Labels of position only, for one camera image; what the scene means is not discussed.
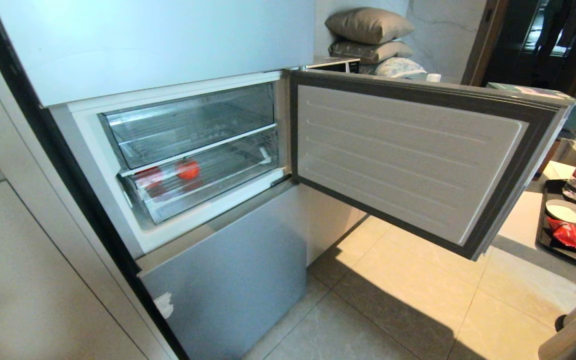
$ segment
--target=tiled floor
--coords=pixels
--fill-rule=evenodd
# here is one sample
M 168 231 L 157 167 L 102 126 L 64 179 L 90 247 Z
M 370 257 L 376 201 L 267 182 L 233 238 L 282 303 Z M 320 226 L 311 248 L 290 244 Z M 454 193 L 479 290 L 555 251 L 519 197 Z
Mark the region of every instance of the tiled floor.
M 463 259 L 370 217 L 308 269 L 245 360 L 537 360 L 576 285 L 497 248 Z

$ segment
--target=red tomato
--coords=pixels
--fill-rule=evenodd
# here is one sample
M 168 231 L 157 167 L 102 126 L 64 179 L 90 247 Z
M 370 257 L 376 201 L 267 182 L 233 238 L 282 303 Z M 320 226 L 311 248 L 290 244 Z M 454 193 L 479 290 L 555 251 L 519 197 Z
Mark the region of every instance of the red tomato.
M 195 160 L 190 161 L 179 161 L 176 164 L 176 175 L 183 180 L 192 180 L 199 175 L 198 162 Z
M 137 187 L 152 189 L 163 183 L 164 172 L 158 166 L 147 168 L 134 174 Z

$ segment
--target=freezer drawer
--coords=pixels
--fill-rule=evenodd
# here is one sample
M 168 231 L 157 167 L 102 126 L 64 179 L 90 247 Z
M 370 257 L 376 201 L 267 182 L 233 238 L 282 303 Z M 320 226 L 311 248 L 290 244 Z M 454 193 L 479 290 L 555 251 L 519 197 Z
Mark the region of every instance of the freezer drawer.
M 277 131 L 270 129 L 142 170 L 123 182 L 132 200 L 159 224 L 278 166 Z
M 190 359 L 242 358 L 303 296 L 305 214 L 286 181 L 137 260 Z
M 275 121 L 272 83 L 99 114 L 129 169 L 174 157 Z

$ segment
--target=transparent drawer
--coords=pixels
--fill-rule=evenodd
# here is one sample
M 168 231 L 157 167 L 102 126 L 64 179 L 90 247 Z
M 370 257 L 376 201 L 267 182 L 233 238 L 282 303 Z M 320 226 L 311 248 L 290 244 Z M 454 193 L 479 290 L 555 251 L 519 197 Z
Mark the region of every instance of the transparent drawer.
M 234 137 L 275 121 L 271 83 L 99 114 L 130 169 Z
M 159 224 L 279 166 L 277 132 L 266 130 L 123 178 Z

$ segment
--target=freezer door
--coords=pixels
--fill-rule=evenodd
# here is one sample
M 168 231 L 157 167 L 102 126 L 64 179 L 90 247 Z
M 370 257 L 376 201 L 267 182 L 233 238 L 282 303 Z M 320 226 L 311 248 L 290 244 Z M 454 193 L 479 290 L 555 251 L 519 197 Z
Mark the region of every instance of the freezer door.
M 550 148 L 569 103 L 320 70 L 290 77 L 293 175 L 475 260 Z

